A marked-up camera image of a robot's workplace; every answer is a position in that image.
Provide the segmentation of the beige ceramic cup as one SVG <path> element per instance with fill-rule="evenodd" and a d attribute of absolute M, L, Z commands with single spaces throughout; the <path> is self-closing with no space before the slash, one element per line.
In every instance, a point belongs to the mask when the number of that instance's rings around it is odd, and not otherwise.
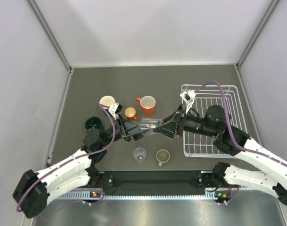
<path fill-rule="evenodd" d="M 167 163 L 170 160 L 170 157 L 170 153 L 165 149 L 157 151 L 156 159 L 158 161 L 158 166 L 161 167 L 164 163 Z"/>

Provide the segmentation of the large orange mug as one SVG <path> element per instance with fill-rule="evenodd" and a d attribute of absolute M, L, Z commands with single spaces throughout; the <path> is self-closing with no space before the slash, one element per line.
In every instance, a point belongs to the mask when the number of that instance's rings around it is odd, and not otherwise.
<path fill-rule="evenodd" d="M 152 96 L 137 98 L 136 101 L 146 116 L 151 116 L 155 112 L 156 100 Z"/>

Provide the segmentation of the clear glass cup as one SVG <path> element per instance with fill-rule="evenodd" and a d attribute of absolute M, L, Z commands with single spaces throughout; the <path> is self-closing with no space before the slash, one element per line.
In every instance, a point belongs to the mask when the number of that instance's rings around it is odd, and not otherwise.
<path fill-rule="evenodd" d="M 163 124 L 161 119 L 143 118 L 140 121 L 140 130 L 143 136 L 155 134 L 154 129 Z"/>
<path fill-rule="evenodd" d="M 133 157 L 138 162 L 143 162 L 146 158 L 146 150 L 142 147 L 138 147 L 133 151 Z"/>

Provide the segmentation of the small orange cup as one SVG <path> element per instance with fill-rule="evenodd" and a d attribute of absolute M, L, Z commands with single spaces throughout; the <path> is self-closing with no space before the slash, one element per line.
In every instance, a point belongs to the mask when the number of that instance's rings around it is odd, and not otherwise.
<path fill-rule="evenodd" d="M 126 108 L 124 114 L 129 120 L 137 120 L 136 109 L 133 107 Z"/>

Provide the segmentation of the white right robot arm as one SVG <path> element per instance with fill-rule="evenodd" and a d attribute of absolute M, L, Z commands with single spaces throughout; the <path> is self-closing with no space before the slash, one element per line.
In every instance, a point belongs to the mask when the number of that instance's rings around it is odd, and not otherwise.
<path fill-rule="evenodd" d="M 262 147 L 244 131 L 230 123 L 230 116 L 219 105 L 206 110 L 204 118 L 193 116 L 180 106 L 175 113 L 158 122 L 155 133 L 174 139 L 183 132 L 213 137 L 213 146 L 225 154 L 243 160 L 258 169 L 252 172 L 220 162 L 212 174 L 217 186 L 238 185 L 262 191 L 287 206 L 287 161 Z"/>

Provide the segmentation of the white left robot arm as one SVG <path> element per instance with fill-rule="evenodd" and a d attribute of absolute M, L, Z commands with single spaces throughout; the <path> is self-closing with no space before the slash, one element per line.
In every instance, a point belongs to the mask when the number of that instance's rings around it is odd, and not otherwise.
<path fill-rule="evenodd" d="M 39 171 L 26 171 L 12 195 L 17 203 L 17 212 L 33 218 L 59 196 L 81 186 L 96 186 L 99 176 L 94 172 L 95 164 L 104 157 L 113 142 L 138 140 L 143 136 L 143 127 L 121 114 L 110 123 L 105 130 L 99 126 L 88 127 L 83 146 L 66 159 Z"/>

